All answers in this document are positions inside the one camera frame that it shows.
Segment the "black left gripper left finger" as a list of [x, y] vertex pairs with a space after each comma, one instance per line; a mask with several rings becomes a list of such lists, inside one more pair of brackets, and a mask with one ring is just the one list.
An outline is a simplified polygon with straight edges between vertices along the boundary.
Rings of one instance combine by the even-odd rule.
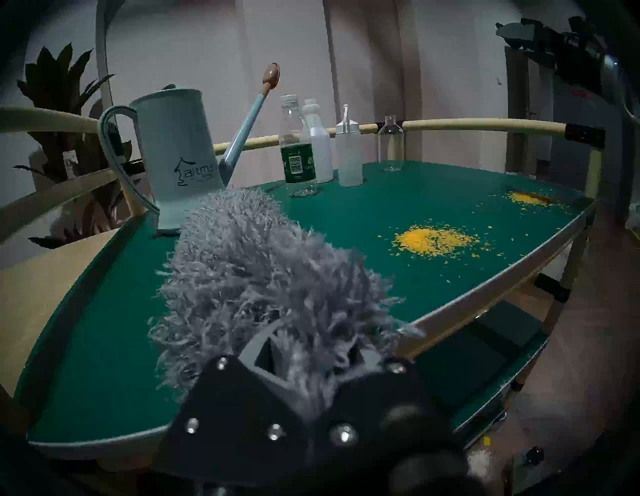
[[215, 356], [153, 458], [154, 471], [198, 483], [262, 488], [306, 465], [309, 430], [237, 358]]

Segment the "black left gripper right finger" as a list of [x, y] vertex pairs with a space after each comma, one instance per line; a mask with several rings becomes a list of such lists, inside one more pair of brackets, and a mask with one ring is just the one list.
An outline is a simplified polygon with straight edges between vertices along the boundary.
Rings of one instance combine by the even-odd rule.
[[339, 386], [313, 424], [306, 495], [468, 495], [468, 463], [417, 366]]

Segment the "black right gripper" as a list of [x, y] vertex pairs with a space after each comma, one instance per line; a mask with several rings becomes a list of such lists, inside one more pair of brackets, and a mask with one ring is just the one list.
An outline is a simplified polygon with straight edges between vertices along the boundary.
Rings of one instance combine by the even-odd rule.
[[603, 95], [601, 67], [606, 52], [584, 17], [570, 17], [558, 33], [540, 21], [496, 23], [496, 35], [513, 49], [532, 49], [532, 60], [570, 85]]

